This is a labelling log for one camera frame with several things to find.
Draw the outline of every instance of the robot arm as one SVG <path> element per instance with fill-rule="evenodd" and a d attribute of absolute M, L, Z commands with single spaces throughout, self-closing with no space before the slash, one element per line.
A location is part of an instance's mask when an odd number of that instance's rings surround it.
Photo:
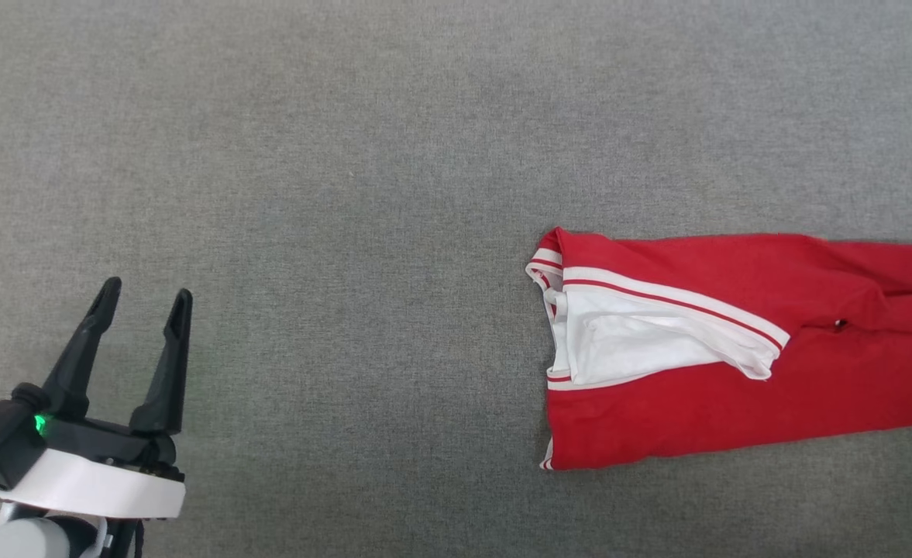
<path fill-rule="evenodd" d="M 193 297 L 180 290 L 145 402 L 127 426 L 86 418 L 91 368 L 122 282 L 105 282 L 42 388 L 0 401 L 0 558 L 124 558 L 141 554 L 143 520 L 179 516 L 175 466 Z M 90 515 L 97 526 L 74 515 Z"/>

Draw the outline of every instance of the red shorts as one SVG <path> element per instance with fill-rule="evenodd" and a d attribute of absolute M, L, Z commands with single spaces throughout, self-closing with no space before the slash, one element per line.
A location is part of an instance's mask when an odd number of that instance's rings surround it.
<path fill-rule="evenodd" d="M 912 426 L 912 245 L 555 229 L 527 271 L 556 341 L 545 469 Z"/>

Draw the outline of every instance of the red fabric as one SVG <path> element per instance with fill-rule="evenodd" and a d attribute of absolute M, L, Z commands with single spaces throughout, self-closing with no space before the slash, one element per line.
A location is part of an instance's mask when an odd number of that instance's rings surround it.
<path fill-rule="evenodd" d="M 912 245 L 806 236 L 609 240 L 556 229 L 541 247 L 561 252 L 564 268 L 691 290 L 792 336 L 768 381 L 714 363 L 549 390 L 553 469 L 912 426 Z M 838 320 L 846 325 L 837 328 Z"/>

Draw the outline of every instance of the gray background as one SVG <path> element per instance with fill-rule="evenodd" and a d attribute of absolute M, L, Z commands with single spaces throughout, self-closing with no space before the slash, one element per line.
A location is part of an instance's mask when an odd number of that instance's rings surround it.
<path fill-rule="evenodd" d="M 0 396 L 118 274 L 148 556 L 912 556 L 912 429 L 537 467 L 552 226 L 912 241 L 912 1 L 751 4 L 0 2 Z"/>

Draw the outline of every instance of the red garment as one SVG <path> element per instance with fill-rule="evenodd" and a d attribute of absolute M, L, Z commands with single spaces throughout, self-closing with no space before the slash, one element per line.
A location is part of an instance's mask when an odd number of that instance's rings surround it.
<path fill-rule="evenodd" d="M 754 345 L 735 348 L 768 349 L 772 360 L 764 381 L 725 358 L 582 384 L 557 354 L 546 469 L 912 426 L 912 245 L 793 234 L 610 240 L 555 229 L 528 272 L 552 291 L 550 320 L 566 300 L 555 296 L 586 289 L 587 306 L 623 297 L 685 308 L 747 333 Z M 565 339 L 559 331 L 560 353 Z"/>

